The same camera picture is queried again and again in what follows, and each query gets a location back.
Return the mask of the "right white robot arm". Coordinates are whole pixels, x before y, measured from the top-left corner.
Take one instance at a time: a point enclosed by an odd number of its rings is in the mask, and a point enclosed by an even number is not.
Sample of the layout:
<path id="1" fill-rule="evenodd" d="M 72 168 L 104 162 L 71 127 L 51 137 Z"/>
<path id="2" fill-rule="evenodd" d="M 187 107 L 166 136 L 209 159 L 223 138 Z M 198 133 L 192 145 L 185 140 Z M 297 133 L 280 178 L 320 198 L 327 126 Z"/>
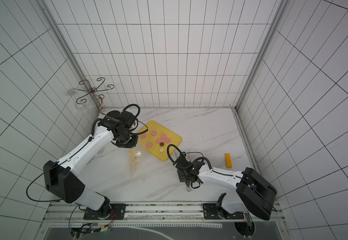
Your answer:
<path id="1" fill-rule="evenodd" d="M 177 169 L 179 180 L 185 183 L 188 192 L 198 189 L 202 184 L 212 184 L 225 189 L 234 190 L 238 197 L 220 195 L 216 208 L 221 218 L 224 214 L 248 211 L 261 220 L 268 221 L 274 207 L 276 188 L 262 177 L 256 170 L 246 168 L 244 171 L 227 171 L 214 168 L 205 156 L 188 161 L 187 153 L 182 152 L 174 144 L 169 144 L 167 154 Z"/>

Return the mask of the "steel tongs white tips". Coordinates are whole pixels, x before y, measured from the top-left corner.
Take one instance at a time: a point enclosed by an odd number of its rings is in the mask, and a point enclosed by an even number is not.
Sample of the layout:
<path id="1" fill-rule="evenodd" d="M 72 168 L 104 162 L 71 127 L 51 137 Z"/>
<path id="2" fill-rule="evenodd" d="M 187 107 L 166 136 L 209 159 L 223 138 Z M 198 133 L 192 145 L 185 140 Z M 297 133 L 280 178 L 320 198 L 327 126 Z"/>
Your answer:
<path id="1" fill-rule="evenodd" d="M 187 192 L 191 192 L 193 189 L 193 184 L 191 181 L 186 181 Z"/>

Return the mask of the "clear resealable zip bag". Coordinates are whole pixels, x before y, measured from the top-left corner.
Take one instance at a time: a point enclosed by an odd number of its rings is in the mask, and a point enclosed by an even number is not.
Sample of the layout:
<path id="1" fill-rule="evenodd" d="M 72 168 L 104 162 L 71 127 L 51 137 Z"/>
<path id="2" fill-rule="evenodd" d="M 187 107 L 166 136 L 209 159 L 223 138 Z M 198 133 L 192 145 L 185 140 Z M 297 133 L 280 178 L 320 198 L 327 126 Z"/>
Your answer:
<path id="1" fill-rule="evenodd" d="M 146 153 L 143 148 L 133 148 L 128 151 L 131 176 L 138 169 L 139 164 L 145 159 Z"/>

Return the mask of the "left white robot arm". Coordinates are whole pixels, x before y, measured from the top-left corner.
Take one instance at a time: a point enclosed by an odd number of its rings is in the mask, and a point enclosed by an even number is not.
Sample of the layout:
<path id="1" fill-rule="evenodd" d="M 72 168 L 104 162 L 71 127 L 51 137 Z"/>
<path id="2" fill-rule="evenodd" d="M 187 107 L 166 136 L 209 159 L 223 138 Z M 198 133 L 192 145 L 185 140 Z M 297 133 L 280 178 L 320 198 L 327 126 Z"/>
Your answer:
<path id="1" fill-rule="evenodd" d="M 86 164 L 107 144 L 112 148 L 132 149 L 137 145 L 139 113 L 110 111 L 93 122 L 91 133 L 79 145 L 58 161 L 48 161 L 43 167 L 45 189 L 66 203 L 84 206 L 106 219 L 112 213 L 107 197 L 91 190 L 78 178 Z"/>

